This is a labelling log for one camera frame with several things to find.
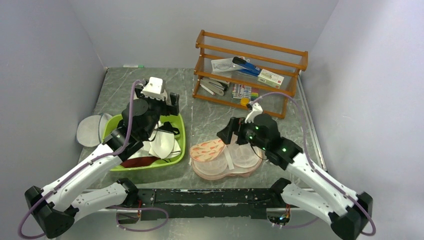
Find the white black bra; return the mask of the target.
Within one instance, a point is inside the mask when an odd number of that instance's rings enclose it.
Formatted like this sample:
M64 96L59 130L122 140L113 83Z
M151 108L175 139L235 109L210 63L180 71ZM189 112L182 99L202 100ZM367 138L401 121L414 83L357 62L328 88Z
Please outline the white black bra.
M172 153L180 151L180 148L175 145L174 136L177 134L175 131L178 131L178 129L172 127L169 122L159 122L156 125L152 132L156 133L154 141L151 142L150 153L152 156L164 160L166 157L170 157Z

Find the floral mesh laundry bag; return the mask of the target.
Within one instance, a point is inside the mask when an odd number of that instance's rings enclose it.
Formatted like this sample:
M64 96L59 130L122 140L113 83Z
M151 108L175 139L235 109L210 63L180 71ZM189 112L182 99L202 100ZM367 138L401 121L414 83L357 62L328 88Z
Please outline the floral mesh laundry bag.
M194 172L209 181L234 176L249 177L265 157L258 147L237 144L237 138L233 135L230 144L224 144L218 138L193 145L189 155Z

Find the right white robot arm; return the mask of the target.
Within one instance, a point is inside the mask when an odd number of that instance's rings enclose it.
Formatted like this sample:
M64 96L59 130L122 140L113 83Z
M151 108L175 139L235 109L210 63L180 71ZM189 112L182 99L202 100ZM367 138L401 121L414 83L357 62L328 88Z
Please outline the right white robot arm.
M275 207L285 203L299 207L329 224L342 240L357 239L371 222L372 196L365 191L357 193L321 169L308 158L306 150L280 135L270 115L261 113L249 120L232 117L216 135L226 145L236 136L238 145L258 147L271 163L300 178L314 191L289 183L270 193Z

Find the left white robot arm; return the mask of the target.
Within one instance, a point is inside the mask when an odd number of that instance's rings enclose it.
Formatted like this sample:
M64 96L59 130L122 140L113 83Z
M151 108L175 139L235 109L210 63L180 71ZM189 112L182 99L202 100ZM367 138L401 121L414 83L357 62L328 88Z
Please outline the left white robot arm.
M134 89L122 112L121 124L90 156L56 181L44 187L30 187L24 194L27 214L36 220L42 236L56 238L81 218L104 208L134 207L139 191L127 178L93 192L86 193L86 189L101 174L127 161L151 140L161 116L177 116L179 100L180 96L174 92L153 96L146 90Z

